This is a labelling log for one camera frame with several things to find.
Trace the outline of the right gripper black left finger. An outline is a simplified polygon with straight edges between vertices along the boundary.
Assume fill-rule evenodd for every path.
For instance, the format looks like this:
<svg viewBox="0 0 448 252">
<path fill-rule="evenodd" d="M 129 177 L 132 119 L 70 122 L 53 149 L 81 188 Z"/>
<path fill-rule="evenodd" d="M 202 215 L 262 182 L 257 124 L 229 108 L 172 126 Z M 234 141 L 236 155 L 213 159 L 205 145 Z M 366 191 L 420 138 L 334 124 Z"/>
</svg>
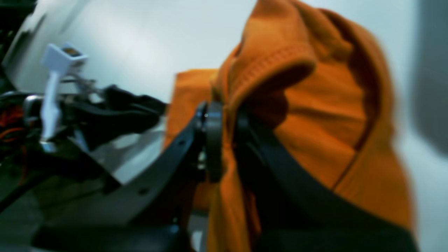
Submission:
<svg viewBox="0 0 448 252">
<path fill-rule="evenodd" d="M 106 197 L 42 226 L 32 252 L 189 252 L 197 184 L 222 177 L 222 105 L 203 102 L 139 176 Z"/>
</svg>

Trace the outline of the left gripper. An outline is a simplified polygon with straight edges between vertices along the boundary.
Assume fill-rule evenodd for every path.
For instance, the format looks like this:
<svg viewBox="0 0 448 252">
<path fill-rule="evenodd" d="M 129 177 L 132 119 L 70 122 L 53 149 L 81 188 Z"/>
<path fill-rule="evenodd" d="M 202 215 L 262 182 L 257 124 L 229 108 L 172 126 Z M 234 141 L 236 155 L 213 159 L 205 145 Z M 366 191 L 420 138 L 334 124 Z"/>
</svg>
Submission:
<svg viewBox="0 0 448 252">
<path fill-rule="evenodd" d="M 1 161 L 16 154 L 32 138 L 47 153 L 56 151 L 55 139 L 70 125 L 87 151 L 119 136 L 141 134 L 160 122 L 167 104 L 152 96 L 135 95 L 110 85 L 103 102 L 93 103 L 95 80 L 82 76 L 83 64 L 49 68 L 44 93 L 9 90 L 1 93 Z"/>
</svg>

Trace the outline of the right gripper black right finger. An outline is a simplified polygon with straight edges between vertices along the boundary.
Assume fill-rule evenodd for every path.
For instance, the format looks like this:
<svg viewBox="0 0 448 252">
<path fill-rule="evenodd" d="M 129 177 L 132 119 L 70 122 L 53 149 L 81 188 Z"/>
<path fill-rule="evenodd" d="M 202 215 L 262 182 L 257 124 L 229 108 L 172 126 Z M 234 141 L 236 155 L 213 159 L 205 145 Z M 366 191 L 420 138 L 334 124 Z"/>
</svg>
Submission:
<svg viewBox="0 0 448 252">
<path fill-rule="evenodd" d="M 238 171 L 262 225 L 256 252 L 418 251 L 408 231 L 325 188 L 245 107 L 235 130 Z"/>
</svg>

